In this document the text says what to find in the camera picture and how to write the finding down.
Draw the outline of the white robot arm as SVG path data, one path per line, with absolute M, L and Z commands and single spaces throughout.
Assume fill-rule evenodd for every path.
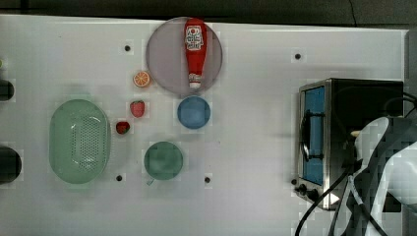
M 358 132 L 360 167 L 347 177 L 328 236 L 390 236 L 387 196 L 416 208 L 416 121 L 382 117 Z

